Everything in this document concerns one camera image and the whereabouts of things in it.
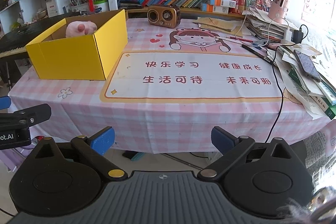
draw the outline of green book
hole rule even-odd
[[[302,87],[299,77],[297,73],[292,68],[288,74],[292,80],[297,83],[300,87]],[[319,105],[319,107],[324,111],[324,113],[332,120],[336,117],[336,105],[332,106],[327,98],[319,97],[319,96],[311,96],[313,100]]]

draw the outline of plush toy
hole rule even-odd
[[[68,25],[65,37],[81,37],[94,34],[96,30],[97,25],[91,21],[74,21]]]

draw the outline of gray ribbed panel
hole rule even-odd
[[[234,207],[215,183],[192,172],[134,172],[109,183],[102,195],[80,212],[57,217],[18,214],[10,224],[269,224]]]

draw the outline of pink checkered tablecloth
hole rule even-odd
[[[182,20],[179,28],[198,28],[198,25]],[[178,47],[169,45],[172,29],[149,25],[147,19],[129,19],[127,32],[126,52],[176,51]],[[232,54],[250,54],[236,43],[226,44]],[[273,74],[267,77],[273,81],[274,96],[279,98]],[[257,142],[264,142],[281,103],[280,99],[272,102],[102,102],[100,93],[104,84],[105,81],[40,80],[32,67],[10,91],[9,112],[42,103],[51,106],[50,120],[32,127],[32,137],[54,136],[70,141],[75,136],[91,136],[112,126],[116,149],[173,153],[216,151],[210,139],[214,126],[221,126],[235,136],[248,135]],[[271,139],[280,136],[292,144],[328,123],[328,117],[312,120],[301,104],[286,99]]]

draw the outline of yellow box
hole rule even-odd
[[[26,45],[41,79],[106,80],[127,44],[125,10],[69,17]],[[69,23],[92,21],[93,35],[65,38]]]

